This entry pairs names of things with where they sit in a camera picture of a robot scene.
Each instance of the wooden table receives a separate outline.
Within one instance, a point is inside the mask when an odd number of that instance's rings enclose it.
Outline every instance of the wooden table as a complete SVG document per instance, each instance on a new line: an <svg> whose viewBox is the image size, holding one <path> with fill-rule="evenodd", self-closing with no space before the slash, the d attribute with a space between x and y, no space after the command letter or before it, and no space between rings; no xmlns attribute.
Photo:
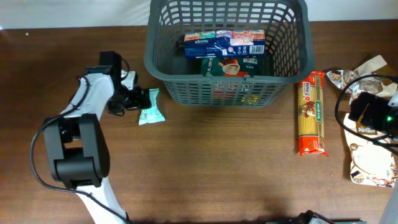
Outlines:
<svg viewBox="0 0 398 224"><path fill-rule="evenodd" d="M398 69L398 22L313 22L315 68L355 68L381 54ZM138 125L140 111L104 114L109 179L133 220L157 222L273 220L308 209L328 218L377 223L392 190L356 185L351 158L333 116L339 91L325 84L325 137L330 157L297 153L293 85L263 109L185 107L145 69L145 27L4 30L0 38L0 223L92 223L76 195L43 188L33 178L29 145L44 118L76 92L75 77L114 50L160 88L166 122ZM44 141L35 160L50 176Z"/></svg>

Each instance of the spaghetti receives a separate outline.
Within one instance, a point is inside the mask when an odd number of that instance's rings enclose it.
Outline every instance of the spaghetti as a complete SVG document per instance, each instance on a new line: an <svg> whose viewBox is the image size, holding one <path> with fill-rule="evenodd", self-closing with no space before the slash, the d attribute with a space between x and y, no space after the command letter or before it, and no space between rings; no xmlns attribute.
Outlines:
<svg viewBox="0 0 398 224"><path fill-rule="evenodd" d="M313 71L298 83L298 146L304 153L323 154L323 77L325 72Z"/></svg>

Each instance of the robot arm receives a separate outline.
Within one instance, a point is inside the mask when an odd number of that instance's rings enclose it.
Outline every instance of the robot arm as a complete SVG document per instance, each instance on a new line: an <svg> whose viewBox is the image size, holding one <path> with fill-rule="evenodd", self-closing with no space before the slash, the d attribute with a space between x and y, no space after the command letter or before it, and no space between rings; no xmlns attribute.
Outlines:
<svg viewBox="0 0 398 224"><path fill-rule="evenodd" d="M99 66L86 69L78 91L62 113L76 110L52 122L44 130L44 138L54 180L63 182L67 189L91 194L127 218L109 184L110 157L99 120L106 106L110 113L121 116L125 109L149 108L150 99L147 90L133 87L137 80L135 72L127 73L123 79L121 75L121 56L101 52ZM73 141L81 141L81 147L67 148L67 143ZM124 223L87 196L78 196L95 223Z"/></svg>

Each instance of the snack wrapper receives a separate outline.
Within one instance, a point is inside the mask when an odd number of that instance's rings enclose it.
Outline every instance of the snack wrapper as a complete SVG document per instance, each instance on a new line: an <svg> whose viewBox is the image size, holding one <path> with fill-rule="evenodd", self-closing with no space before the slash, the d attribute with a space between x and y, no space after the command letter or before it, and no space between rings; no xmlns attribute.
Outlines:
<svg viewBox="0 0 398 224"><path fill-rule="evenodd" d="M343 122L351 130L370 138L384 135L374 129L363 126L359 122L350 120L348 115L346 114ZM346 130L345 136L352 159L351 180L355 184L393 188L397 182L397 166L391 152ZM383 141L383 143L391 142L388 138L380 141Z"/></svg>
<svg viewBox="0 0 398 224"><path fill-rule="evenodd" d="M325 72L313 71L298 83L298 147L300 155L323 154L323 77Z"/></svg>
<svg viewBox="0 0 398 224"><path fill-rule="evenodd" d="M139 117L139 122L138 122L139 125L165 121L162 113L157 108L156 97L158 93L159 93L158 88L149 90L151 107L148 109L141 110L141 115Z"/></svg>
<svg viewBox="0 0 398 224"><path fill-rule="evenodd" d="M354 79L370 74L396 75L393 69L388 66L387 62L380 55L368 60L353 71L334 70L328 72L326 75L335 86L342 90ZM351 104L351 102L357 99L359 94L364 91L380 97L393 96L397 91L397 84L385 78L362 79L352 84L347 90L347 93L350 95L349 103Z"/></svg>

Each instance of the black cable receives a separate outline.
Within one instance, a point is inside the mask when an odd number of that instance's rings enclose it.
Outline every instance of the black cable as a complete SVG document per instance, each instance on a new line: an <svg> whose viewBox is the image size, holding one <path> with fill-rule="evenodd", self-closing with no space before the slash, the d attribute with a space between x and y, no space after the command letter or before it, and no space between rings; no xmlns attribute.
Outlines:
<svg viewBox="0 0 398 224"><path fill-rule="evenodd" d="M32 172L35 176L35 178L39 181L40 184L42 184L44 187L48 188L48 189L52 189L52 190L58 190L61 192L68 192L68 193L73 193L73 194L81 194L84 195L90 199L92 199L92 201L94 201L95 203L97 203L100 207L102 207L103 209L107 210L108 212L112 213L113 215L116 215L117 217L119 217L121 220L123 220L125 223L132 223L130 220L128 220L127 218L122 217L120 214L118 214L117 212L115 212L114 210L108 208L107 206L103 205L100 201L98 201L97 199L94 198L94 196L92 196L91 194L87 193L87 192L83 192L80 190L73 190L73 189L64 189L64 188L60 188L60 187L56 187L56 186L52 186L46 182L44 182L41 177L39 176L39 174L36 171L36 167L35 167L35 162L34 162L34 147L36 144L37 139L40 136L40 133L43 132L43 130L48 127L50 124L52 124L54 121L76 111L78 109L78 107L84 102L85 98L87 97L88 94L88 90L90 89L90 82L88 81L88 79L85 76L82 76L82 78L84 78L86 80L86 90L81 98L81 100L75 105L73 106L72 109L57 115L53 118L50 118L48 120L46 120L46 122L39 128L39 130L36 132L36 134L34 135L32 142L30 144L30 166L32 168Z"/></svg>
<svg viewBox="0 0 398 224"><path fill-rule="evenodd" d="M124 76L124 77L121 78L121 81L125 80L125 79L127 78L127 76L129 75L129 72L130 72L130 65L129 65L129 63L128 63L124 58L122 58L122 61L124 62L124 64L126 64L126 67L127 67L127 74L126 74L126 76Z"/></svg>
<svg viewBox="0 0 398 224"><path fill-rule="evenodd" d="M381 142L377 141L377 139L369 138L369 137L367 137L367 136L364 136L363 134L359 134L359 133L357 133L357 132L351 130L351 129L348 128L347 126L345 126L345 125L343 124L343 122L341 122L341 120L340 120L340 118L339 118L339 116L338 116L338 108L339 108L339 105L340 105L340 103L341 103L341 101L342 101L342 99L343 99L343 97L344 97L344 95L345 95L347 89L348 89L352 84L354 84L354 83L356 83L356 82L358 82L358 81L360 81L360 80L362 80L362 79L364 79L364 78L371 78L371 77L388 78L388 79L390 79L390 80L392 80L392 81L394 81L394 82L396 82L396 83L398 82L398 78L396 78L396 77L391 77L391 76L388 76L388 75L379 75L379 74L363 75L363 76L361 76L361 77L359 77L359 78L354 79L352 82L350 82L349 84L347 84L347 86L345 86L345 88L343 89L343 91L341 92L340 96L339 96L338 99L337 99L336 107L335 107L335 118L336 118L336 120L337 120L337 123L338 123L342 128L344 128L346 131L348 131L349 133L354 134L355 136L360 137L360 138L363 138L363 139L365 139L365 140L368 140L368 141L372 142L374 145L381 146L381 147L383 147L384 149L387 149L388 151L390 151L391 153L393 153L394 155L398 156L398 151L396 151L395 149L391 148L391 147L396 147L396 146L398 146L398 144L385 144L385 143L381 143Z"/></svg>
<svg viewBox="0 0 398 224"><path fill-rule="evenodd" d="M111 115L115 115L115 116L124 116L124 107L123 107L123 105L120 105L120 107L122 107L120 112L113 112L112 110L108 109L108 113Z"/></svg>
<svg viewBox="0 0 398 224"><path fill-rule="evenodd" d="M383 135L383 136L380 136L380 137L376 137L376 138L374 138L374 140L382 140L382 139L385 139L385 138L389 138L390 136L388 135L388 134L385 134L385 135Z"/></svg>

